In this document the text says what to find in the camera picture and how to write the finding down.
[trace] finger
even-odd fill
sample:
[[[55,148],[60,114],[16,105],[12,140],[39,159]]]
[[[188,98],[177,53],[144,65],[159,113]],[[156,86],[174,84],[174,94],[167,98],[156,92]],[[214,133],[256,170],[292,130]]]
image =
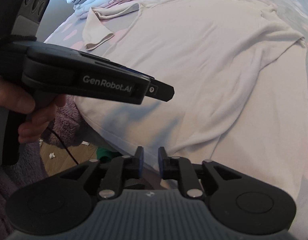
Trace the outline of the finger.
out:
[[[19,143],[32,143],[36,142],[40,138],[40,135],[32,136],[32,137],[21,137],[19,136]]]
[[[58,95],[54,99],[54,103],[57,107],[63,107],[66,104],[66,95]]]
[[[21,137],[40,136],[48,125],[49,122],[45,122],[39,126],[31,122],[25,122],[19,126],[18,132]]]
[[[18,113],[29,114],[34,110],[35,101],[22,88],[0,77],[0,106]]]
[[[50,103],[47,107],[35,111],[32,115],[32,123],[41,125],[45,122],[50,122],[55,118],[56,105],[54,102]]]

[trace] white tissue piece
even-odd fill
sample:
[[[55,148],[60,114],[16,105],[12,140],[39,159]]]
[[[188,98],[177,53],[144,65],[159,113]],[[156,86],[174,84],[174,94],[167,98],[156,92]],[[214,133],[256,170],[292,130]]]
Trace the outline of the white tissue piece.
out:
[[[54,153],[50,153],[50,159],[55,158],[56,156],[54,155]]]

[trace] ribbed gray surface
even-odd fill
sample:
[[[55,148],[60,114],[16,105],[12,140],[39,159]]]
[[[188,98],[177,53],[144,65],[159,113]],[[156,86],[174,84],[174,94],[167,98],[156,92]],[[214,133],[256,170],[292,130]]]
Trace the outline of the ribbed gray surface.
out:
[[[77,228],[54,236],[16,232],[9,240],[294,240],[287,231],[246,236],[224,227],[202,201],[188,200],[176,190],[124,190],[112,201],[100,201]]]

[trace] black strap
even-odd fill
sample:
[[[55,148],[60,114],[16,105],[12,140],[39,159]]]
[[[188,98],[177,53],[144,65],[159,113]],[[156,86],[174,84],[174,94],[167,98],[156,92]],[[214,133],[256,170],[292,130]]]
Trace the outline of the black strap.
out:
[[[35,36],[8,35],[0,37],[0,48],[13,41],[36,41]]]

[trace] green object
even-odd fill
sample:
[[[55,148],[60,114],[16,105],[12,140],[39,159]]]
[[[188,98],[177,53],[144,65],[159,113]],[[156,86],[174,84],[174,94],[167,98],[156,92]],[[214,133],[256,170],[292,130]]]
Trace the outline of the green object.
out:
[[[122,156],[119,152],[111,152],[108,149],[98,147],[96,150],[96,158],[101,161],[101,163],[109,163],[113,158]]]

